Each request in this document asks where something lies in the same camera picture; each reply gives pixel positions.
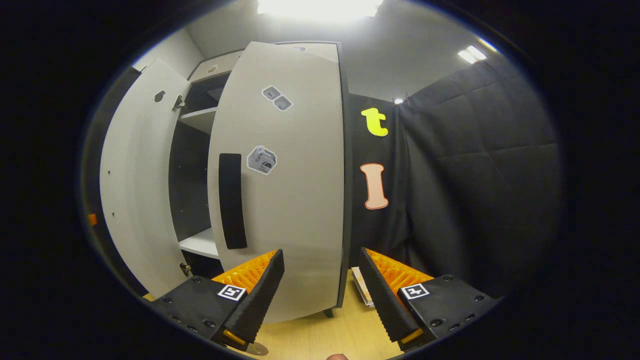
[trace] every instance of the light fixture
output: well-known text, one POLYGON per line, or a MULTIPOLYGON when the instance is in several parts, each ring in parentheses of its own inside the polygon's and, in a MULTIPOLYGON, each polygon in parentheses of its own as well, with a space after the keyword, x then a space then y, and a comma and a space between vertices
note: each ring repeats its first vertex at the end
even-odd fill
POLYGON ((258 14, 312 20, 353 20, 374 17, 383 0, 258 0, 258 14))
POLYGON ((458 56, 465 59, 469 64, 476 63, 478 60, 486 59, 486 55, 484 55, 480 50, 476 49, 475 46, 470 46, 467 50, 462 50, 458 53, 458 56))
POLYGON ((476 58, 473 57, 473 55, 471 55, 470 53, 468 53, 466 50, 462 50, 458 53, 458 56, 460 56, 461 58, 467 60, 469 62, 469 64, 473 64, 476 63, 476 58))
POLYGON ((475 46, 471 45, 470 47, 467 48, 467 51, 471 53, 471 55, 473 55, 476 59, 478 60, 484 60, 486 59, 486 56, 480 52, 480 50, 476 49, 475 46))

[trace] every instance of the white shelf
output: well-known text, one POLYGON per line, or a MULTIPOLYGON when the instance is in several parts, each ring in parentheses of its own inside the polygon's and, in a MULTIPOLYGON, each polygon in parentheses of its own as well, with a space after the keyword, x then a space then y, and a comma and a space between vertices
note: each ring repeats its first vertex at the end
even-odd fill
POLYGON ((180 241, 178 245, 180 245, 180 249, 184 251, 208 258, 220 258, 218 256, 218 250, 216 249, 216 243, 213 241, 213 230, 211 228, 180 241))
POLYGON ((211 135, 213 118, 216 116, 217 109, 218 107, 194 111, 193 113, 181 115, 178 121, 211 135))

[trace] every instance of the white cabinet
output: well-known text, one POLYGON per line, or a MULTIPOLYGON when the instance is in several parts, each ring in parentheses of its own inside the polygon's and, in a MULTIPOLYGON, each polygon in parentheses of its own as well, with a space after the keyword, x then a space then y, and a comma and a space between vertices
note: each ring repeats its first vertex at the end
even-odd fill
MULTIPOLYGON (((337 59, 336 44, 323 47, 337 59)), ((339 303, 345 184, 342 91, 339 64, 326 57, 332 56, 250 43, 227 80, 213 122, 207 185, 223 268, 274 249, 284 253, 285 273, 266 323, 339 303), (263 94, 271 86, 277 92, 263 94), (279 108, 277 93, 289 107, 279 108), (247 166, 247 156, 259 145, 276 156, 268 175, 247 166), (243 249, 227 248, 229 232, 222 217, 237 204, 221 204, 220 154, 239 154, 241 199, 236 202, 242 204, 243 249)))
POLYGON ((234 65, 240 58, 240 55, 242 55, 242 50, 203 61, 193 72, 189 81, 191 83, 197 83, 199 81, 229 73, 234 68, 234 65))
POLYGON ((291 47, 293 49, 304 51, 311 55, 321 56, 335 63, 338 62, 338 52, 336 51, 336 44, 326 42, 283 42, 279 43, 278 45, 291 47))

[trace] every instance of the wooden floor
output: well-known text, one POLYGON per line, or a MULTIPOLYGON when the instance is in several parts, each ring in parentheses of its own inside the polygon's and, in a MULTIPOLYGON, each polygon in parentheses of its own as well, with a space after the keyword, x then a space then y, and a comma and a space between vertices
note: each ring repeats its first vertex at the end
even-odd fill
POLYGON ((402 354, 392 343, 375 309, 365 306, 349 270, 342 308, 333 318, 323 313, 282 323, 263 324, 255 339, 269 350, 256 359, 325 360, 344 354, 349 360, 382 360, 402 354))

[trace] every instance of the black fabric wall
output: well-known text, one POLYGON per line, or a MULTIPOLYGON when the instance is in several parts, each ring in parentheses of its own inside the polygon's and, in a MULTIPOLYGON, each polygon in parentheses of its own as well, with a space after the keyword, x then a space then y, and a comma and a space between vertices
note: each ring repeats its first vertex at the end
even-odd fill
POLYGON ((489 58, 402 104, 352 95, 352 107, 352 254, 366 246, 492 296, 531 274, 557 236, 563 168, 541 99, 514 66, 489 58), (375 105, 387 136, 360 115, 375 105), (364 208, 367 162, 385 167, 386 208, 364 208))

